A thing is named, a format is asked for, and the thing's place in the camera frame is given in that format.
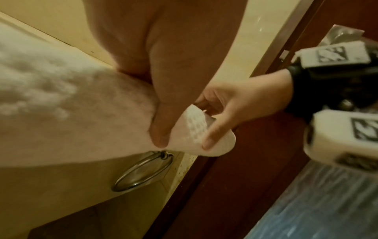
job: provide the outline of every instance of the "fingernail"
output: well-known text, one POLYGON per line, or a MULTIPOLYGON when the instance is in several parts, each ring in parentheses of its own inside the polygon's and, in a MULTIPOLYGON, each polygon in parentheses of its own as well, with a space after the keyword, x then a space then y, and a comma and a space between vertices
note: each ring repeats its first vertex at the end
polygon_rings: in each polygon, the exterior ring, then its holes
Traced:
POLYGON ((204 150, 209 150, 209 149, 211 149, 214 145, 215 145, 215 141, 214 141, 212 138, 208 138, 208 139, 206 139, 206 140, 202 143, 202 148, 203 148, 204 150))
POLYGON ((168 146, 168 143, 169 143, 169 134, 160 137, 158 147, 159 148, 165 148, 165 147, 168 146))

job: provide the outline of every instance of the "frosted glass panel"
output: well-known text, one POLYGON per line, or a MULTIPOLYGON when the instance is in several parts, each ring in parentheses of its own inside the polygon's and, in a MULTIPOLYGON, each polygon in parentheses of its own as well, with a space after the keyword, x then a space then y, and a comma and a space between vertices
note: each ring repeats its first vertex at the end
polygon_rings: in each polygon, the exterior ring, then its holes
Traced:
POLYGON ((378 180, 311 161, 246 239, 378 238, 378 180))

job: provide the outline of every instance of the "metal ring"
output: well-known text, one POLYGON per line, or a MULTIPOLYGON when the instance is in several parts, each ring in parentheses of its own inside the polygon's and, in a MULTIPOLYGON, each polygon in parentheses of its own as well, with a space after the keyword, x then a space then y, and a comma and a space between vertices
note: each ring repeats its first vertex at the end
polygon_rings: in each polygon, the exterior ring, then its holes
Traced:
POLYGON ((171 163, 173 162, 173 154, 169 154, 167 153, 166 151, 162 151, 162 152, 158 152, 158 153, 155 153, 151 156, 148 156, 144 159, 142 159, 141 161, 137 162, 136 164, 134 164, 132 167, 130 167, 116 182, 115 184, 113 185, 113 187, 111 188, 111 190, 113 192, 124 192, 124 191, 127 191, 127 190, 130 190, 132 188, 135 188, 135 187, 138 187, 139 185, 149 181, 150 179, 152 179, 153 177, 157 176, 158 174, 160 174, 161 172, 163 172, 166 168, 168 168, 169 165, 171 165, 171 163), (156 159, 161 159, 161 160, 166 160, 169 158, 169 161, 168 163, 164 164, 164 166, 162 166, 161 168, 159 168, 156 172, 154 172, 153 174, 151 174, 150 176, 148 177, 145 177, 137 182, 134 182, 134 183, 131 183, 123 188, 118 188, 118 184, 125 178, 127 177, 130 173, 132 173, 133 171, 135 171, 136 169, 142 167, 143 165, 153 161, 153 160, 156 160, 156 159))

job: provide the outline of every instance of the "dark brown door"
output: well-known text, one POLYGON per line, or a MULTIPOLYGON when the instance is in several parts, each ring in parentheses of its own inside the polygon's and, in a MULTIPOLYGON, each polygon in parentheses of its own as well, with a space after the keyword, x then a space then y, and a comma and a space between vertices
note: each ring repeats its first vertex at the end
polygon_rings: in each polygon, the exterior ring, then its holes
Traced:
MULTIPOLYGON (((259 64, 255 74, 285 67, 295 51, 318 45, 334 24, 365 30, 365 37, 378 40, 377 0, 301 4, 262 59, 269 67, 259 64), (290 54, 282 63, 277 56, 284 49, 290 54)), ((145 238, 243 238, 308 162, 302 151, 305 126, 284 113, 239 126, 235 148, 211 163, 197 159, 202 171, 188 172, 182 182, 185 191, 177 191, 167 204, 171 208, 162 211, 145 238)))

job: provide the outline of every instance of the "textured white patch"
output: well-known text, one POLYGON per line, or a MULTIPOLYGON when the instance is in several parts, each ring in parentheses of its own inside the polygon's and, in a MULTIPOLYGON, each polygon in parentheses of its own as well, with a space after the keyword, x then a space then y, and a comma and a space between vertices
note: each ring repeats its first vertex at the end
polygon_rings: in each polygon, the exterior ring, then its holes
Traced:
MULTIPOLYGON (((158 99, 153 88, 79 50, 59 48, 0 23, 0 166, 82 163, 159 150, 148 134, 158 99)), ((214 120, 190 106, 168 150, 218 156, 202 138, 214 120)))

